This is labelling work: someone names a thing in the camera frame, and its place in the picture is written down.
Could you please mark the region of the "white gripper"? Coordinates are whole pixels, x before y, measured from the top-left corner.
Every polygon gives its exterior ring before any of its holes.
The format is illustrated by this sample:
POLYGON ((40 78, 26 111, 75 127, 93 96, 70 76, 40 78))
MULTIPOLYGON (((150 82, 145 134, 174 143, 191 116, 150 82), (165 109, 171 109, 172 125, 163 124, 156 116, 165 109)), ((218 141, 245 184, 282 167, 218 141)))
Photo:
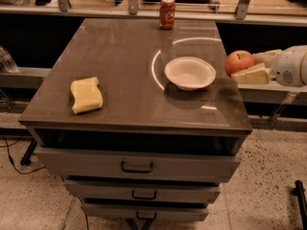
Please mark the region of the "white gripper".
POLYGON ((293 46, 284 51, 270 50, 253 54, 255 65, 231 75, 237 84, 268 84, 272 71, 284 86, 307 85, 307 46, 293 46))

